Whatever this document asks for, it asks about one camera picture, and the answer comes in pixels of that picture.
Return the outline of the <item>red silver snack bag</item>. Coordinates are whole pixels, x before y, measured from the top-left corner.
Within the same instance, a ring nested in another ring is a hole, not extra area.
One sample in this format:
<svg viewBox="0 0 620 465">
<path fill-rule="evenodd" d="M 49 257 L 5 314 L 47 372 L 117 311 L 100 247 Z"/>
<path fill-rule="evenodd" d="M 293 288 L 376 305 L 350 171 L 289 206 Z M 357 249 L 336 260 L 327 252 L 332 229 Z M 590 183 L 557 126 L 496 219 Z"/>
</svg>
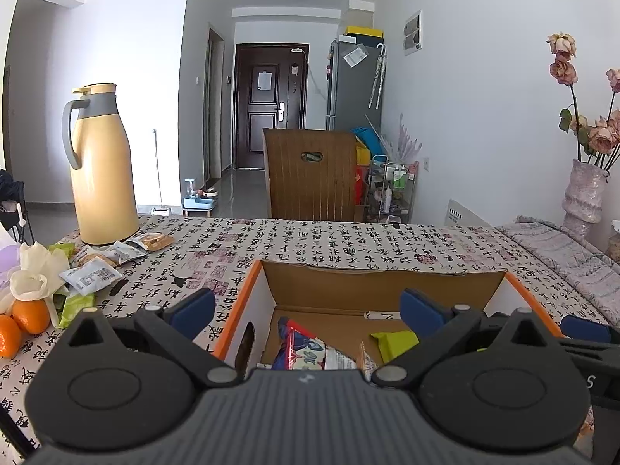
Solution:
<svg viewBox="0 0 620 465">
<path fill-rule="evenodd" d="M 272 370 L 356 370 L 357 364 L 288 317 L 279 318 L 281 344 Z"/>
</svg>

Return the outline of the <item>pink folded table runner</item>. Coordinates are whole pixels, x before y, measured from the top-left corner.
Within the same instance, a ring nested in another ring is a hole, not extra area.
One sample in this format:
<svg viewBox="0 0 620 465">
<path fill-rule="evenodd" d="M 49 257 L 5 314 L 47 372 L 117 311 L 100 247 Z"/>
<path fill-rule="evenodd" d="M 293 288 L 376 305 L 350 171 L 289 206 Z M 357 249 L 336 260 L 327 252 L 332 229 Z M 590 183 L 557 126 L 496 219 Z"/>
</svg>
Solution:
<svg viewBox="0 0 620 465">
<path fill-rule="evenodd" d="M 498 230 L 536 256 L 619 326 L 619 265 L 583 237 L 546 220 L 518 216 Z"/>
</svg>

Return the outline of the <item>calligraphy print tablecloth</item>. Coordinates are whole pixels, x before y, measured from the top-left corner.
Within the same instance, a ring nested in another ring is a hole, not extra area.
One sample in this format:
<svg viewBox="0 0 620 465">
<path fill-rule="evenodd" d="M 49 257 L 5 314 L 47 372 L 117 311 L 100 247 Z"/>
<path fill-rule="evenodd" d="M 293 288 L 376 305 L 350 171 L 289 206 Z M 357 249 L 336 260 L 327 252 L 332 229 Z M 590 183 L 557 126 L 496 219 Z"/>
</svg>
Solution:
<svg viewBox="0 0 620 465">
<path fill-rule="evenodd" d="M 124 317 L 145 305 L 174 305 L 209 287 L 217 298 L 214 321 L 199 341 L 213 348 L 250 265 L 269 262 L 335 269 L 481 273 L 506 269 L 525 284 L 555 321 L 575 314 L 608 322 L 561 276 L 498 228 L 294 222 L 276 219 L 144 219 L 144 232 L 174 238 L 161 252 L 123 265 L 128 283 L 96 302 Z"/>
</svg>

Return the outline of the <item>red cardboard snack box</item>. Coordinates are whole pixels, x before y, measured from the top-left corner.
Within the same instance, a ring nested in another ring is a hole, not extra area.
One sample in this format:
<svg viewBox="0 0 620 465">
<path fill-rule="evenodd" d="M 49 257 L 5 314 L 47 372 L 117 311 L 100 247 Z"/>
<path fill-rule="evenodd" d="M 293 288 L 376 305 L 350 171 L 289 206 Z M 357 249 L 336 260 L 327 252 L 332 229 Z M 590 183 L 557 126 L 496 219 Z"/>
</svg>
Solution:
<svg viewBox="0 0 620 465">
<path fill-rule="evenodd" d="M 397 315 L 407 289 L 445 308 L 469 305 L 486 315 L 531 308 L 554 336 L 561 334 L 536 297 L 508 271 L 335 270 L 257 260 L 215 341 L 214 356 L 239 370 L 271 362 L 281 344 L 277 323 L 288 317 L 351 359 L 366 351 L 379 362 L 372 336 L 406 330 Z"/>
</svg>

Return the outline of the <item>green snack pack on left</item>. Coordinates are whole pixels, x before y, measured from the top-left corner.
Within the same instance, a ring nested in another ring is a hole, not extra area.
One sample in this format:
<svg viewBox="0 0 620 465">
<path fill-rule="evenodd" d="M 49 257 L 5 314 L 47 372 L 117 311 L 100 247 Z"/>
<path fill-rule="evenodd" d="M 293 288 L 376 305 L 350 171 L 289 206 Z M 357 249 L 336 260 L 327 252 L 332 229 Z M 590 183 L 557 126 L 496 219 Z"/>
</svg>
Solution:
<svg viewBox="0 0 620 465">
<path fill-rule="evenodd" d="M 64 330 L 71 321 L 83 310 L 83 308 L 93 308 L 96 305 L 96 293 L 81 295 L 78 291 L 71 290 L 64 296 L 60 311 L 58 312 L 57 329 Z"/>
</svg>

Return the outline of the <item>front orange mandarin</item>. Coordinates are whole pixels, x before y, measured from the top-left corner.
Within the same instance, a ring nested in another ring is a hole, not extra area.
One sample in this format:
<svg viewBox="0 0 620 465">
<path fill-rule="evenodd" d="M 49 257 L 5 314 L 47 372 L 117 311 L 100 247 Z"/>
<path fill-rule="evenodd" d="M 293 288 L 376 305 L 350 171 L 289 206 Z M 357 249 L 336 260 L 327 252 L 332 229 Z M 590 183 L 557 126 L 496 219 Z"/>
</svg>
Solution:
<svg viewBox="0 0 620 465">
<path fill-rule="evenodd" d="M 39 335 L 49 327 L 49 312 L 43 299 L 16 300 L 12 308 L 12 315 L 20 329 L 30 335 Z"/>
</svg>

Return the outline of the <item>orange mandarin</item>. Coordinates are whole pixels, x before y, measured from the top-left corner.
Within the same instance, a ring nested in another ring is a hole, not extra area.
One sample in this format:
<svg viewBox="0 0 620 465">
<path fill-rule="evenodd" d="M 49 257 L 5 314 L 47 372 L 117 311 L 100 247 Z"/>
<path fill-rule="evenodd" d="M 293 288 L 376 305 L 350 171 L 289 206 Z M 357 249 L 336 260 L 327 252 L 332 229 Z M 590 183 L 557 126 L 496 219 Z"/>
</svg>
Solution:
<svg viewBox="0 0 620 465">
<path fill-rule="evenodd" d="M 0 357 L 14 358 L 20 351 L 22 332 L 12 317 L 0 316 Z"/>
<path fill-rule="evenodd" d="M 16 300 L 12 308 L 12 315 L 20 329 L 30 335 L 39 335 L 49 327 L 49 312 L 43 299 Z"/>
</svg>

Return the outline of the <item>pink textured flower vase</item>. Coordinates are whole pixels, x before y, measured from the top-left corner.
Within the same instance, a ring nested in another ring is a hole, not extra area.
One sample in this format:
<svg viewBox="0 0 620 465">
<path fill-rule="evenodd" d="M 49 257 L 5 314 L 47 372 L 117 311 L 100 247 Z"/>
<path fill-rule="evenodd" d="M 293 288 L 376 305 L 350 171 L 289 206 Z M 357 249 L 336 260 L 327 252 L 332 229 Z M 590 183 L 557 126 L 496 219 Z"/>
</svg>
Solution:
<svg viewBox="0 0 620 465">
<path fill-rule="evenodd" d="M 578 237 L 587 237 L 602 219 L 603 196 L 610 174 L 598 166 L 575 160 L 564 192 L 562 225 Z"/>
</svg>

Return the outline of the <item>yellow thermos jug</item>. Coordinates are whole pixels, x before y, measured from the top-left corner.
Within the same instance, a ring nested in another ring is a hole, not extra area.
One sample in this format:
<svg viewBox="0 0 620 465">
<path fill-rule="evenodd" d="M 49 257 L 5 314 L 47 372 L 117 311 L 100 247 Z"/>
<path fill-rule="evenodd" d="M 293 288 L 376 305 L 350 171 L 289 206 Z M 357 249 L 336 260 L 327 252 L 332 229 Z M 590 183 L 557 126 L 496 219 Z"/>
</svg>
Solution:
<svg viewBox="0 0 620 465">
<path fill-rule="evenodd" d="M 78 88 L 63 109 L 62 142 L 83 243 L 106 246 L 139 230 L 130 146 L 114 83 Z"/>
</svg>

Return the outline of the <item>left orange mandarin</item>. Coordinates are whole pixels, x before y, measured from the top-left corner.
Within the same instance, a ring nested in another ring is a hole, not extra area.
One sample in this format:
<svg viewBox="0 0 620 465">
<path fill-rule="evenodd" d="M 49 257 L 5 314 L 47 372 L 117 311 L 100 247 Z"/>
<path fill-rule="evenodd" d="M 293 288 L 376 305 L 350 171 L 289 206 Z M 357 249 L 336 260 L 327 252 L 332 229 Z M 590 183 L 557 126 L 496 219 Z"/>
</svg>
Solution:
<svg viewBox="0 0 620 465">
<path fill-rule="evenodd" d="M 22 332 L 12 317 L 0 316 L 0 357 L 14 358 L 20 351 Z"/>
</svg>

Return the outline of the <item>wooden chair back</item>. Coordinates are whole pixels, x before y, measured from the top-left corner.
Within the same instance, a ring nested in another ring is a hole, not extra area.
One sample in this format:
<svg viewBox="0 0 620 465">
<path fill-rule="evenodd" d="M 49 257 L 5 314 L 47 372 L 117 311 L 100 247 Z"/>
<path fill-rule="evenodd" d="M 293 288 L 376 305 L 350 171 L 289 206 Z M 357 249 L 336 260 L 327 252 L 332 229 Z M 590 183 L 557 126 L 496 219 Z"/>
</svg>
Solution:
<svg viewBox="0 0 620 465">
<path fill-rule="evenodd" d="M 352 222 L 356 172 L 352 133 L 265 129 L 263 136 L 272 219 Z"/>
</svg>

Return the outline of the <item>dried pink rose bouquet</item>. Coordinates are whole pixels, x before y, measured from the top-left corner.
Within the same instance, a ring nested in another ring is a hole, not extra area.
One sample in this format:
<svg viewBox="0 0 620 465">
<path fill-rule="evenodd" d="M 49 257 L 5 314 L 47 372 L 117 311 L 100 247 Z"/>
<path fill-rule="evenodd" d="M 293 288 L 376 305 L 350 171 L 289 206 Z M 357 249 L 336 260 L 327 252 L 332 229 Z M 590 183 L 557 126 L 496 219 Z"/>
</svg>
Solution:
<svg viewBox="0 0 620 465">
<path fill-rule="evenodd" d="M 619 162 L 619 54 L 593 58 L 578 55 L 569 33 L 548 35 L 552 55 L 549 75 L 568 91 L 570 100 L 558 115 L 559 129 L 576 140 L 577 161 L 604 173 Z"/>
</svg>

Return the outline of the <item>grey refrigerator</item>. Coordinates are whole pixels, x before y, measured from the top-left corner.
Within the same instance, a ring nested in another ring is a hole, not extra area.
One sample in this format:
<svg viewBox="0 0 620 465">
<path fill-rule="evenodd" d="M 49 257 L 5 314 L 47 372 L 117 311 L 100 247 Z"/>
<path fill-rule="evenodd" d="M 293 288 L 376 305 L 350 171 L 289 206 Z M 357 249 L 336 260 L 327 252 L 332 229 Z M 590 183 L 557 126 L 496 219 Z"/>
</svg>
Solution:
<svg viewBox="0 0 620 465">
<path fill-rule="evenodd" d="M 358 37 L 330 46 L 326 129 L 349 131 L 381 125 L 387 49 L 382 40 Z"/>
</svg>

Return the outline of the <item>dark brown entrance door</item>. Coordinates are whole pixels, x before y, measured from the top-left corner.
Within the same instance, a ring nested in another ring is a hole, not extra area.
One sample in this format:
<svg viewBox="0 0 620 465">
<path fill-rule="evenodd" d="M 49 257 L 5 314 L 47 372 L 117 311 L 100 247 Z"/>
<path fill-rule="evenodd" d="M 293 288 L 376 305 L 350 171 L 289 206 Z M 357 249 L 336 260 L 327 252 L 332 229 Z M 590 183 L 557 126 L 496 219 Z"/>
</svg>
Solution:
<svg viewBox="0 0 620 465">
<path fill-rule="evenodd" d="M 302 129 L 307 44 L 250 43 L 235 49 L 233 167 L 264 167 L 264 129 Z"/>
</svg>

